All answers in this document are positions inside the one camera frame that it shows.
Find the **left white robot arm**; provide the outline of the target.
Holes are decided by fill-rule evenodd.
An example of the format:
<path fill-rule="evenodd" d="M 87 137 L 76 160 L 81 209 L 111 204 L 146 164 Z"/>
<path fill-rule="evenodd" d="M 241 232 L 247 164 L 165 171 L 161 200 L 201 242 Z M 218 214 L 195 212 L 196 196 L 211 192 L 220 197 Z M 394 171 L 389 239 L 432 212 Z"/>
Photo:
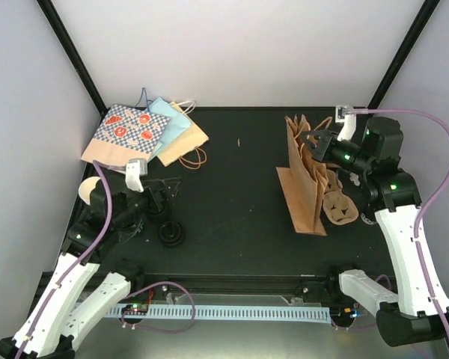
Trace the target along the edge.
<path fill-rule="evenodd" d="M 183 227 L 172 221 L 171 208 L 181 178 L 143 179 L 142 191 L 113 176 L 88 177 L 79 186 L 85 204 L 80 219 L 68 230 L 57 265 L 23 326 L 0 339 L 2 358 L 74 358 L 84 338 L 119 301 L 140 297 L 146 287 L 141 266 L 128 261 L 110 270 L 81 303 L 79 296 L 98 272 L 108 252 L 141 230 L 142 219 L 158 223 L 175 245 Z"/>

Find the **brown paper bag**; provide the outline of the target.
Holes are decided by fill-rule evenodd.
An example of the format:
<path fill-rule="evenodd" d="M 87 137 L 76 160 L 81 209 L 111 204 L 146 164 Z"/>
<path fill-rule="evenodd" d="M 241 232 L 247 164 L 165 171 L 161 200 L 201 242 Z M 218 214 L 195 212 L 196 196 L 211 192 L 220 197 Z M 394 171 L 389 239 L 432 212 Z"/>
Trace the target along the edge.
<path fill-rule="evenodd" d="M 285 117 L 289 166 L 277 167 L 281 189 L 296 233 L 324 236 L 321 222 L 324 191 L 328 185 L 326 166 L 311 158 L 301 135 L 311 129 L 304 115 Z"/>

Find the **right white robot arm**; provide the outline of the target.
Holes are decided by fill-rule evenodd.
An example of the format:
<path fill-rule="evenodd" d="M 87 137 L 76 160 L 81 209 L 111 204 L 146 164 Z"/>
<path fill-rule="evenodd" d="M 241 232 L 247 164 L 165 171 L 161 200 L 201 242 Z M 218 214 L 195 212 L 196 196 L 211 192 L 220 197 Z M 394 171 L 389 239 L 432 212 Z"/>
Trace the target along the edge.
<path fill-rule="evenodd" d="M 399 122 L 370 118 L 359 145 L 324 129 L 299 130 L 298 136 L 312 159 L 360 176 L 367 208 L 385 237 L 397 285 L 392 292 L 364 271 L 349 269 L 326 281 L 327 296 L 333 301 L 355 299 L 375 318 L 391 347 L 445 338 L 449 348 L 449 299 L 418 219 L 424 210 L 418 186 L 400 168 Z"/>

